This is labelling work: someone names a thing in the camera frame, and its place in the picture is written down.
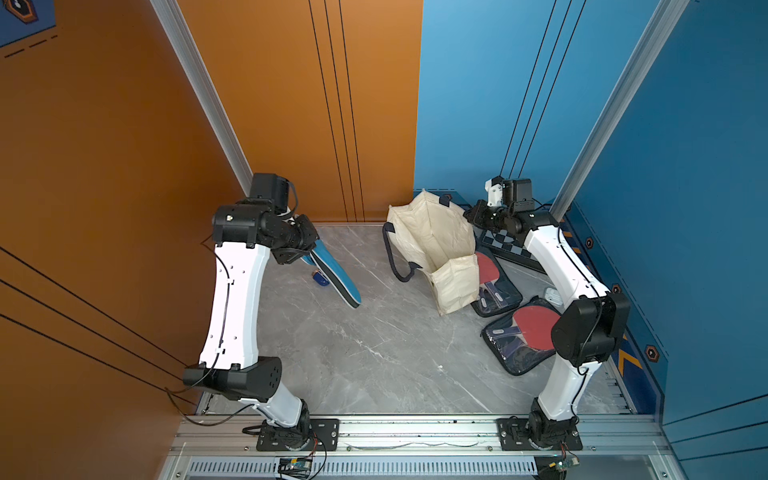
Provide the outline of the blue paddle case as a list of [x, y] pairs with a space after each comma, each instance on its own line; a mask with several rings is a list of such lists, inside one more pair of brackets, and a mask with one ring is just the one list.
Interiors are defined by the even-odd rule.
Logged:
[[359, 290], [322, 240], [318, 239], [315, 247], [304, 255], [302, 260], [318, 270], [326, 279], [326, 283], [336, 290], [349, 307], [356, 309], [361, 305]]

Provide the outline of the cream canvas tote bag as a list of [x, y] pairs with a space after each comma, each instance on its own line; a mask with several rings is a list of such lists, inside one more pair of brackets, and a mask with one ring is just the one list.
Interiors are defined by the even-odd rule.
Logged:
[[407, 283], [422, 272], [442, 316], [479, 299], [476, 238], [464, 213], [448, 194], [423, 190], [410, 203], [391, 206], [382, 226], [394, 276]]

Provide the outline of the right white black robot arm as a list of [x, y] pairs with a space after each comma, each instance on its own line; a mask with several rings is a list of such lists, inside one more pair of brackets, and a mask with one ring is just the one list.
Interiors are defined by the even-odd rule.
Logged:
[[467, 220], [514, 236], [544, 269], [565, 307], [550, 329], [556, 353], [552, 371], [528, 416], [533, 445], [565, 446], [577, 434], [577, 406], [589, 381], [621, 344], [630, 302], [589, 272], [567, 243], [560, 222], [536, 207], [529, 179], [496, 176], [485, 189], [488, 199], [466, 212]]

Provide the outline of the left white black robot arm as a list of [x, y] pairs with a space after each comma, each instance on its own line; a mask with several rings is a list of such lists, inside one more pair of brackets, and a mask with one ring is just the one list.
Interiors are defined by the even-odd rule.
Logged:
[[207, 338], [198, 362], [182, 376], [199, 388], [239, 401], [264, 418], [259, 432], [288, 450], [312, 441], [306, 402], [282, 383], [282, 362], [258, 352], [257, 320], [267, 263], [290, 264], [315, 247], [309, 218], [293, 216], [291, 182], [273, 173], [253, 176], [248, 196], [220, 207], [212, 222], [216, 280]]

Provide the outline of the black white chess board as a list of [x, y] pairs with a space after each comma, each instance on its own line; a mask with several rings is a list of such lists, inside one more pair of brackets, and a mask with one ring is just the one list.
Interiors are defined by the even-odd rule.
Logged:
[[499, 233], [482, 230], [477, 235], [477, 241], [497, 258], [545, 274], [544, 268], [536, 258], [505, 230]]

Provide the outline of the small white case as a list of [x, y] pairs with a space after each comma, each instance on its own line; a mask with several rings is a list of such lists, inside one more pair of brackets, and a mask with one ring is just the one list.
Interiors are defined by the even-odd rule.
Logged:
[[555, 288], [546, 288], [544, 292], [544, 299], [555, 307], [562, 307], [564, 305], [564, 301], [560, 293]]

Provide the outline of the left green circuit board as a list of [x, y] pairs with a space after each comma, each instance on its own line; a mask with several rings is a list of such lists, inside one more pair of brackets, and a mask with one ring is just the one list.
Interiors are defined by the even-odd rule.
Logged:
[[278, 479], [309, 479], [313, 474], [312, 457], [291, 457], [279, 458], [277, 464], [277, 478]]

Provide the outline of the green circuit board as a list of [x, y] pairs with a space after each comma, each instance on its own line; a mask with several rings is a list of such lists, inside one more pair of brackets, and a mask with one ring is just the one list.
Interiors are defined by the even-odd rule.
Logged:
[[556, 461], [550, 462], [548, 468], [559, 477], [565, 477], [567, 472], [581, 464], [578, 455], [566, 455]]
[[313, 474], [312, 457], [291, 457], [279, 458], [277, 464], [277, 478], [278, 479], [309, 479]]

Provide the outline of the right green circuit board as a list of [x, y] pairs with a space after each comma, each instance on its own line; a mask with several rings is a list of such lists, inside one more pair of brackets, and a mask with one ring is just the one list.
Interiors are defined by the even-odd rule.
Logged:
[[548, 468], [559, 477], [565, 477], [567, 472], [581, 464], [578, 455], [566, 455], [556, 461], [550, 462]]

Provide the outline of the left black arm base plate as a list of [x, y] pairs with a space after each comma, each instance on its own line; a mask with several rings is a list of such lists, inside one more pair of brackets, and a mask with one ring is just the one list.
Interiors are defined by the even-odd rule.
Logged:
[[257, 435], [256, 449], [260, 452], [311, 451], [337, 449], [340, 420], [336, 418], [310, 418], [295, 427], [269, 425], [264, 421]]

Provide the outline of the left aluminium corner post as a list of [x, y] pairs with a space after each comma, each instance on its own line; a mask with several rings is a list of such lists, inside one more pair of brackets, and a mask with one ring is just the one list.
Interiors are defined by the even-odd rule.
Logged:
[[166, 37], [243, 192], [250, 192], [253, 171], [246, 159], [213, 80], [177, 1], [150, 1]]

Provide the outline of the aluminium corner post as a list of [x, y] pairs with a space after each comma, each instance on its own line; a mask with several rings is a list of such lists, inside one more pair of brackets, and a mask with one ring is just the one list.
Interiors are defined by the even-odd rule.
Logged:
[[253, 171], [246, 159], [213, 80], [177, 1], [150, 1], [166, 37], [243, 192], [250, 192]]
[[561, 221], [689, 5], [659, 1], [550, 208]]

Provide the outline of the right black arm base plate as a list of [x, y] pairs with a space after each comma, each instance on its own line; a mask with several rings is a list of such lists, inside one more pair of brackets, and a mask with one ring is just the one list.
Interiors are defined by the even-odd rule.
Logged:
[[496, 420], [497, 433], [504, 451], [581, 451], [583, 443], [574, 420], [553, 421], [506, 417]]

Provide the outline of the right aluminium corner post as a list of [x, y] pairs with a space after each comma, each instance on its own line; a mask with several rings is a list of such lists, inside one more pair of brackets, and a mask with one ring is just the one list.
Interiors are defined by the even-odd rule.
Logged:
[[659, 1], [550, 208], [561, 221], [689, 5]]

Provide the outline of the aluminium mounting rail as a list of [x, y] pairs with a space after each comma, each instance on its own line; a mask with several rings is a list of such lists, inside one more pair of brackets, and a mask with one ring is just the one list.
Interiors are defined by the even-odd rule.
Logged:
[[[514, 439], [497, 425], [500, 414], [338, 415], [334, 455], [552, 455], [560, 447], [535, 449], [521, 434]], [[211, 428], [184, 423], [169, 448], [170, 457], [267, 456], [259, 440], [242, 429], [257, 416], [237, 417]], [[583, 415], [577, 425], [580, 450], [587, 456], [671, 455], [661, 427], [648, 415]]]

